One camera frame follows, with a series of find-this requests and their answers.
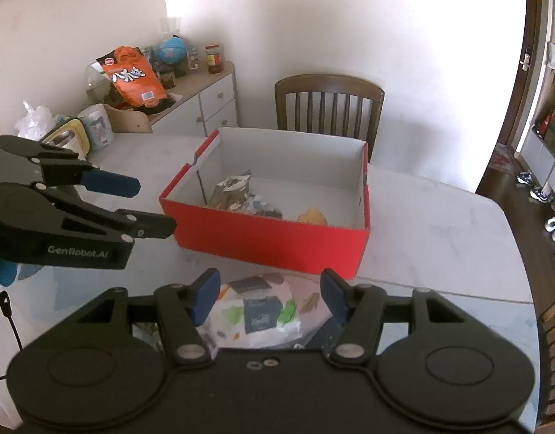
red box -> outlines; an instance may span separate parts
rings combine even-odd
[[[198,148],[159,197],[177,220],[184,248],[345,279],[358,270],[370,232],[367,148],[363,141],[315,133],[222,128]],[[283,220],[209,209],[217,183],[251,169],[250,189]],[[297,223],[315,207],[329,226]]]

orange snack bag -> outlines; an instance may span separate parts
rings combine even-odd
[[[133,107],[155,107],[167,93],[138,47],[120,46],[97,62],[125,101]]]

wooden chair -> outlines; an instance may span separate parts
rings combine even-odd
[[[277,126],[280,130],[287,131],[287,106],[285,96],[296,94],[296,106],[294,113],[294,129],[301,130],[300,122],[300,93],[308,93],[308,108],[306,115],[306,131],[314,132],[313,129],[313,94],[320,93],[320,110],[318,115],[317,132],[327,133],[326,123],[326,93],[332,93],[332,109],[330,115],[330,135],[336,135],[338,118],[338,94],[345,96],[344,110],[342,118],[342,136],[348,136],[348,126],[350,121],[350,98],[357,97],[356,120],[352,136],[357,139],[360,134],[363,101],[372,101],[369,114],[368,130],[366,142],[368,143],[368,160],[372,156],[382,103],[384,102],[384,91],[374,83],[367,80],[346,75],[296,75],[280,80],[275,85]]]
[[[555,303],[540,317],[544,338],[541,347],[540,424],[536,434],[555,434]]]

globe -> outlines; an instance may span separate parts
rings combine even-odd
[[[163,63],[175,65],[187,56],[187,48],[183,40],[178,37],[167,39],[159,46],[157,57]]]

red rug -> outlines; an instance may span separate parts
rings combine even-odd
[[[495,145],[488,167],[511,176],[516,176],[521,171],[521,166],[517,160],[513,158],[509,149],[502,143]]]

